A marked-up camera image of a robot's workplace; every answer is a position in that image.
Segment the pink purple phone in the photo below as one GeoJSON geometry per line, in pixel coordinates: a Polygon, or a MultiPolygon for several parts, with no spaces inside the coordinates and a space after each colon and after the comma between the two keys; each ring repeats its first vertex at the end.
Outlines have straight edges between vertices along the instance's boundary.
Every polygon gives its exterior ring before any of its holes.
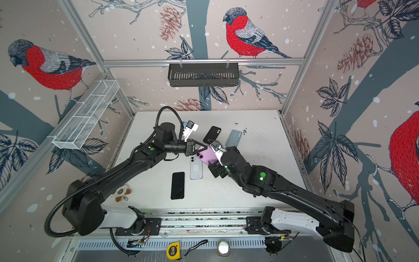
{"type": "Polygon", "coordinates": [[[215,164],[215,163],[218,162],[218,161],[213,161],[211,159],[211,147],[210,146],[208,146],[208,148],[203,151],[203,156],[202,157],[197,157],[197,158],[198,158],[198,160],[201,160],[207,166],[210,166],[210,165],[215,164]]]}

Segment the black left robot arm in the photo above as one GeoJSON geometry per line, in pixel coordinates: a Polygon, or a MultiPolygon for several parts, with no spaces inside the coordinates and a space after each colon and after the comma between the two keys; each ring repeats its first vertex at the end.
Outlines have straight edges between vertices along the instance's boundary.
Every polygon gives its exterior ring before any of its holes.
{"type": "Polygon", "coordinates": [[[145,228],[144,215],[135,207],[112,208],[103,205],[136,175],[153,168],[166,159],[168,153],[195,155],[207,147],[190,138],[198,125],[185,123],[181,138],[176,137],[175,126],[164,122],[154,128],[150,141],[135,147],[127,160],[99,176],[95,181],[73,182],[63,204],[62,214],[82,236],[98,228],[124,228],[139,234],[145,228]]]}

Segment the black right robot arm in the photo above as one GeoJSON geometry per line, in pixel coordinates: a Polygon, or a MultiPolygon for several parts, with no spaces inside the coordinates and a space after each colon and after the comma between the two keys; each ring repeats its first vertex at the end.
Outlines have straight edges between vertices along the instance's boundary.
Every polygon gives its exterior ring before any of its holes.
{"type": "Polygon", "coordinates": [[[336,202],[311,193],[285,179],[272,169],[250,165],[236,147],[211,147],[218,158],[210,164],[214,177],[229,176],[246,193],[286,203],[307,214],[315,224],[314,233],[330,247],[350,253],[355,242],[355,205],[336,202]]]}

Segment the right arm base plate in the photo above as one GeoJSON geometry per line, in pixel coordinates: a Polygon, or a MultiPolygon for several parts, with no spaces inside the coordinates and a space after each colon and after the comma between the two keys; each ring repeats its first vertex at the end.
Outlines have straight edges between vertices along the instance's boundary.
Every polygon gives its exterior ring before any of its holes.
{"type": "Polygon", "coordinates": [[[261,217],[250,216],[246,217],[245,231],[249,235],[271,235],[271,234],[291,234],[291,230],[279,230],[269,223],[263,222],[261,217]]]}

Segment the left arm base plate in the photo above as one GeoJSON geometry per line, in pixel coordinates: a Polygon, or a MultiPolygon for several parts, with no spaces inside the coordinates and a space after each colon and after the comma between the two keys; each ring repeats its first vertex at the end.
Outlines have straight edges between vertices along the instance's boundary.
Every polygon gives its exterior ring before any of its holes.
{"type": "Polygon", "coordinates": [[[142,218],[130,228],[117,228],[116,236],[157,236],[161,227],[161,218],[142,218]]]}

